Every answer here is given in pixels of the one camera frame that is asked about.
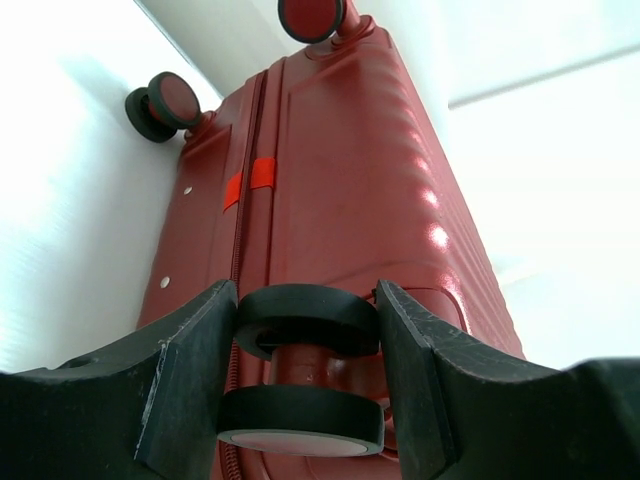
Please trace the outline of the red hard-shell suitcase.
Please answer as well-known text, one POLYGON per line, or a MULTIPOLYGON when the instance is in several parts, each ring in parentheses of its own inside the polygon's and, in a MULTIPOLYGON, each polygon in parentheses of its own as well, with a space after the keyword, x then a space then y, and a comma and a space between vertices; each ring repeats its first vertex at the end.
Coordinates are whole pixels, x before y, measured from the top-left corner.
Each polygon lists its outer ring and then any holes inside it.
POLYGON ((282 1, 303 48, 211 111, 172 72, 128 94, 146 139, 185 139, 139 325, 210 284, 393 281, 454 327, 523 353, 489 258, 390 34, 349 1, 282 1))

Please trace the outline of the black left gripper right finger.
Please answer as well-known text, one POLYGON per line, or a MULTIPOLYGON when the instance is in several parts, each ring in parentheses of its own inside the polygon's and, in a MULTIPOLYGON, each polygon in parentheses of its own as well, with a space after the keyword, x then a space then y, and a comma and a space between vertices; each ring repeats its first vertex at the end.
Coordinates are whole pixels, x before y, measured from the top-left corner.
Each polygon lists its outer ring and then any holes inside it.
POLYGON ((565 370, 496 350, 398 285, 376 288, 406 479, 635 479, 639 362, 565 370))

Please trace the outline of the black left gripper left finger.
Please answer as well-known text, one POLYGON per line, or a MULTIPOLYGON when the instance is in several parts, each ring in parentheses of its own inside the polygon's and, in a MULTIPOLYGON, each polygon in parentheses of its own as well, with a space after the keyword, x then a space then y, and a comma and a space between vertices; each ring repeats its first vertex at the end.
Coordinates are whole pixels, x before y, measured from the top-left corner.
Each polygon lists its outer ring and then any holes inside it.
POLYGON ((235 285, 55 369, 1 377, 5 479, 207 479, 235 285))

